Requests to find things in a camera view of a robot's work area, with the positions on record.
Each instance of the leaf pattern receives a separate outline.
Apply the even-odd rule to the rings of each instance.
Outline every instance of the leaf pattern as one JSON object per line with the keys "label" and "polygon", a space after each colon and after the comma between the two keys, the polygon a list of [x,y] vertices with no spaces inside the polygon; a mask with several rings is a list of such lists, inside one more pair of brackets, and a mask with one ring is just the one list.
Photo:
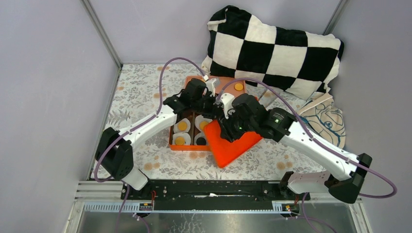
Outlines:
{"label": "leaf pattern", "polygon": [[[121,129],[157,109],[161,68],[156,64],[123,66],[106,127]],[[166,93],[163,99],[178,93],[189,75],[199,75],[199,72],[190,64],[169,65],[162,81],[162,90]],[[246,90],[259,97],[264,88],[247,85]],[[281,92],[281,96],[296,109],[305,104],[304,100],[292,94]],[[263,95],[260,103],[268,108],[287,108],[270,92]],[[286,171],[323,170],[307,156],[273,140],[261,140],[225,168],[216,165],[211,152],[173,151],[168,143],[169,129],[164,129],[137,145],[133,148],[134,165],[152,179],[280,180]],[[98,176],[105,178],[109,174],[100,167]]]}

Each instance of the floral pattern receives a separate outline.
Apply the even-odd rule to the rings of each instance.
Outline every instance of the floral pattern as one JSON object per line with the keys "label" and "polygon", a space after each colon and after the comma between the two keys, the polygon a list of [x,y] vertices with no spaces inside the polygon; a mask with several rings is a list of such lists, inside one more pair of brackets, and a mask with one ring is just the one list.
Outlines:
{"label": "floral pattern", "polygon": [[[106,127],[121,129],[155,111],[160,96],[164,99],[178,93],[186,76],[199,75],[192,65],[172,64],[166,68],[159,93],[161,65],[124,65],[108,115]],[[246,86],[249,94],[259,97],[264,88]],[[281,96],[294,108],[305,101],[282,92]],[[260,102],[286,109],[286,105],[266,92]],[[152,179],[214,179],[214,180],[280,180],[286,171],[318,172],[323,168],[316,162],[273,140],[263,139],[225,168],[217,167],[208,151],[173,151],[168,146],[169,129],[164,129],[133,148],[134,165]],[[108,177],[103,167],[99,178]]]}

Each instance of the pillow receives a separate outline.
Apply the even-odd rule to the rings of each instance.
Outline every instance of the pillow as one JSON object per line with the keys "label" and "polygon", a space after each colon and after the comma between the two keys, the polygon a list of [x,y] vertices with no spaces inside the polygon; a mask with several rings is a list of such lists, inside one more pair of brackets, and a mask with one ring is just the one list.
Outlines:
{"label": "pillow", "polygon": [[254,78],[304,100],[315,91],[328,92],[338,75],[343,42],[332,34],[269,26],[234,6],[216,12],[207,27],[202,69],[208,75]]}

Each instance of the beige cloth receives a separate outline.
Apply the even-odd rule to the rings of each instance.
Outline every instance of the beige cloth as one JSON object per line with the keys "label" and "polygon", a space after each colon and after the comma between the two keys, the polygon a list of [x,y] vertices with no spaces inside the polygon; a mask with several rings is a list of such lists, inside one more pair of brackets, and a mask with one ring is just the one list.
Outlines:
{"label": "beige cloth", "polygon": [[333,106],[333,103],[333,96],[326,93],[308,102],[297,113],[321,137],[333,145],[343,148],[346,132],[342,110]]}

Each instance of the white wall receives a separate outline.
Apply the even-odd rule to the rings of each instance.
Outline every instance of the white wall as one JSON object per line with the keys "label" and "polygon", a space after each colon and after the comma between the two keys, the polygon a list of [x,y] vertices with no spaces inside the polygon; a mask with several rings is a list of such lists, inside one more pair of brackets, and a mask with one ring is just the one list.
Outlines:
{"label": "white wall", "polygon": [[339,0],[92,0],[124,63],[163,63],[182,56],[206,56],[206,23],[218,10],[234,5],[263,23],[322,33]]}
{"label": "white wall", "polygon": [[[353,0],[333,31],[346,47],[332,83],[346,146],[371,155],[372,169],[399,188],[390,199],[364,199],[374,233],[411,231],[411,8],[410,0]],[[390,191],[385,182],[366,176],[362,192]]]}
{"label": "white wall", "polygon": [[79,0],[2,0],[0,32],[0,232],[61,232],[117,68]]}

